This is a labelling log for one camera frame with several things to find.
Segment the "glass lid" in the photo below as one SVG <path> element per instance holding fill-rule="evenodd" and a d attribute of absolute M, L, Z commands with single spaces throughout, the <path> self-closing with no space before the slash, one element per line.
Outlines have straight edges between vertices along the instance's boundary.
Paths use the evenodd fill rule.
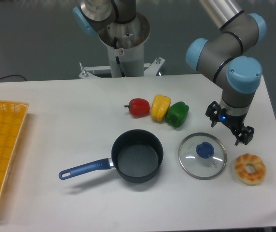
<path fill-rule="evenodd" d="M 195 133 L 187 136 L 179 147 L 182 168 L 192 177 L 210 180 L 225 168 L 227 154 L 223 144 L 213 135 Z"/>

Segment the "red bell pepper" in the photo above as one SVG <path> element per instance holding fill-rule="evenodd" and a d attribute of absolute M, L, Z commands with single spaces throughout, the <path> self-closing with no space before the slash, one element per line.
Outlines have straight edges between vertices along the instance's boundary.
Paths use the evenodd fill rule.
<path fill-rule="evenodd" d="M 150 112 L 149 102 L 142 98 L 134 98 L 124 107 L 127 107 L 129 113 L 134 117 L 144 117 Z"/>

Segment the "green bell pepper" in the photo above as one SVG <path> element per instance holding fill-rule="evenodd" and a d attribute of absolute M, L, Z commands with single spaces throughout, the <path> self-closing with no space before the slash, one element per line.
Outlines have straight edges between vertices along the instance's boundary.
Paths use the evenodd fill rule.
<path fill-rule="evenodd" d="M 183 125 L 190 107 L 180 101 L 172 105 L 166 114 L 166 122 L 175 128 Z"/>

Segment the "blue pan handle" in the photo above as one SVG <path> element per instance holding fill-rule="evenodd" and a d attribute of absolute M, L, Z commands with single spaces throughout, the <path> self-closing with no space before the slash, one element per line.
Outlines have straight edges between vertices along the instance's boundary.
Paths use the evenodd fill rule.
<path fill-rule="evenodd" d="M 91 163 L 86 163 L 74 168 L 66 169 L 59 173 L 61 180 L 66 180 L 74 176 L 82 175 L 96 170 L 111 169 L 113 166 L 112 160 L 109 158 L 100 159 Z"/>

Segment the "cable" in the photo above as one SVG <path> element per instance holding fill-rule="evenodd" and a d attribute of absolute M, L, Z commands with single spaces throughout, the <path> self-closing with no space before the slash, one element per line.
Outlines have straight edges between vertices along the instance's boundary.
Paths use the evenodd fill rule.
<path fill-rule="evenodd" d="M 5 78 L 7 78 L 7 77 L 11 77 L 11 76 L 19 76 L 19 77 L 23 78 L 25 81 L 28 81 L 24 76 L 18 75 L 18 74 L 12 74 L 12 75 L 8 75 L 8 76 L 0 77 L 0 80 L 1 80 L 1 79 L 5 79 Z"/>
<path fill-rule="evenodd" d="M 117 42 L 118 42 L 118 39 L 116 37 L 113 38 L 113 49 L 117 49 Z M 117 64 L 119 66 L 119 69 L 120 69 L 120 72 L 121 72 L 121 75 L 122 77 L 126 77 L 122 68 L 121 68 L 121 64 L 120 64 L 120 59 L 118 56 L 115 57 L 116 61 L 117 61 Z"/>

